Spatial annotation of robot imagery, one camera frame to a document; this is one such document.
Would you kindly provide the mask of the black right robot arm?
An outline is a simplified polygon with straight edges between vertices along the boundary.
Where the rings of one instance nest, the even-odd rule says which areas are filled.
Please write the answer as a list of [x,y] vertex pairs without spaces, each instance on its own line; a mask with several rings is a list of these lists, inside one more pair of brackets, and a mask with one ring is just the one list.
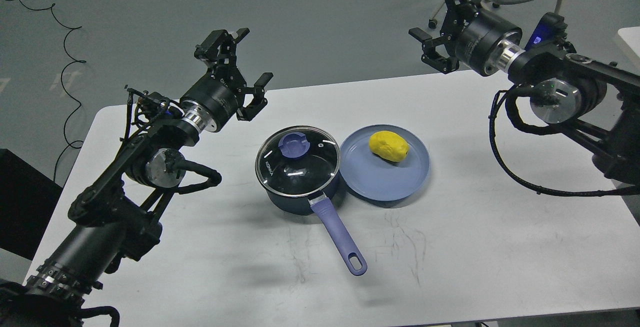
[[[546,13],[530,40],[522,29],[484,8],[482,0],[443,0],[446,14],[438,37],[419,27],[409,35],[422,45],[422,62],[442,74],[461,64],[480,76],[504,72],[512,83],[499,90],[489,113],[489,142],[498,165],[517,184],[556,197],[639,194],[639,76],[615,63],[579,54],[567,40],[561,15]],[[503,161],[496,143],[500,108],[515,129],[537,136],[562,134],[592,153],[607,179],[626,184],[613,190],[566,191],[535,185]]]

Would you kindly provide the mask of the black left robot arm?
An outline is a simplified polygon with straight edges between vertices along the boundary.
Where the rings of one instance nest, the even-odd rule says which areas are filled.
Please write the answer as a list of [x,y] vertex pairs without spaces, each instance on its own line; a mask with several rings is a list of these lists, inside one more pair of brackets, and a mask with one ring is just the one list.
[[160,243],[160,218],[174,195],[218,186],[217,170],[190,161],[182,147],[201,133],[218,133],[232,118],[251,121],[267,106],[264,72],[249,85],[237,66],[237,46],[248,28],[214,30],[197,44],[194,58],[205,74],[179,100],[126,88],[126,127],[113,161],[71,204],[74,229],[28,277],[25,284],[1,281],[3,327],[81,327],[98,316],[118,327],[113,306],[84,308],[86,295],[102,289],[102,274],[123,259],[139,261]]

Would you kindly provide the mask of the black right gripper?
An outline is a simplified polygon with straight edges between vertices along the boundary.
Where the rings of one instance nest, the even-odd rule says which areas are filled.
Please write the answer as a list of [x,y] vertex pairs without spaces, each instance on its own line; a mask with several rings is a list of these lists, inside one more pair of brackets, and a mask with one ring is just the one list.
[[505,49],[501,43],[511,46],[521,42],[521,27],[492,11],[481,10],[482,0],[443,0],[429,18],[429,29],[438,27],[437,15],[443,7],[447,16],[454,17],[453,56],[443,56],[437,51],[438,46],[445,45],[446,38],[433,38],[419,27],[408,31],[421,44],[421,61],[437,72],[455,72],[463,63],[480,76],[491,76],[498,71],[498,58]]

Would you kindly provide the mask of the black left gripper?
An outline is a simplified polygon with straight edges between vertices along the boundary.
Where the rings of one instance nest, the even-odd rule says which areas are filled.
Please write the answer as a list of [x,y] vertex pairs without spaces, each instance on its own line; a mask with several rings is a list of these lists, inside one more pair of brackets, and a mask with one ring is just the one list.
[[[237,45],[250,33],[249,28],[237,31],[214,30],[195,46],[194,58],[206,66],[206,73],[179,99],[185,119],[195,123],[199,133],[219,132],[236,113],[239,121],[250,122],[268,104],[265,87],[274,77],[263,72],[251,86],[237,68]],[[247,105],[246,96],[252,97]]]

